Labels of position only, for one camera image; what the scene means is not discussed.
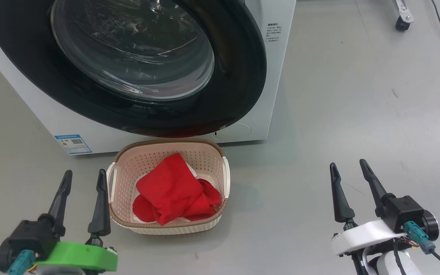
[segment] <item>white washing machine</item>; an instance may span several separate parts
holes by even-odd
[[[0,71],[70,154],[266,139],[296,0],[0,0]]]

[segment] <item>green plastic bracket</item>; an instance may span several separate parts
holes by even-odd
[[[37,261],[35,264],[116,271],[118,256],[103,247],[57,242],[47,260]]]

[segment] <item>gray floor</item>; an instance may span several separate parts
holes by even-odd
[[[336,162],[356,221],[374,220],[366,158],[386,189],[412,195],[440,225],[440,29],[429,0],[408,0],[416,21],[393,25],[390,0],[298,2],[269,139],[227,146],[231,203],[214,229],[142,236],[112,225],[118,275],[354,274],[332,255],[328,165]],[[0,74],[0,242],[47,211],[74,171],[65,241],[85,242],[99,168],[112,154],[72,158]],[[440,238],[436,245],[440,252]],[[423,274],[440,263],[411,256]]]

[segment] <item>basket rim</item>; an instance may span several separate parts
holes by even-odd
[[[203,143],[208,144],[209,146],[214,147],[219,153],[222,158],[225,157],[223,154],[222,149],[218,144],[208,141],[206,139],[155,139],[152,141],[140,141],[136,143],[132,143],[129,146],[126,146],[123,148],[120,152],[117,153],[115,162],[118,162],[118,160],[124,155],[125,152],[131,150],[132,148],[140,147],[140,146],[150,146],[154,144],[165,144],[165,143]],[[129,223],[126,221],[123,221],[120,219],[117,214],[113,211],[112,204],[108,204],[108,207],[110,209],[110,216],[112,217],[113,221],[115,223],[118,223],[121,226],[124,226],[126,228],[149,228],[149,229],[161,229],[161,228],[182,228],[182,227],[188,227],[188,226],[199,226],[204,225],[206,223],[211,223],[212,221],[218,219],[222,214],[225,208],[228,205],[228,198],[223,199],[222,205],[220,205],[220,209],[216,212],[215,215],[211,216],[208,219],[200,220],[200,221],[194,221],[189,223],[174,223],[174,224],[166,224],[164,226],[161,226],[159,224],[147,224],[147,223]]]

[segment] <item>laundry basket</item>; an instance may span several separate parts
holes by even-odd
[[[141,223],[132,211],[138,196],[136,183],[164,158],[180,153],[200,178],[208,180],[222,197],[217,213],[200,221]],[[228,204],[230,170],[227,158],[217,144],[203,139],[160,139],[133,143],[120,151],[107,171],[110,216],[118,225],[147,235],[177,235],[205,231],[217,225]]]

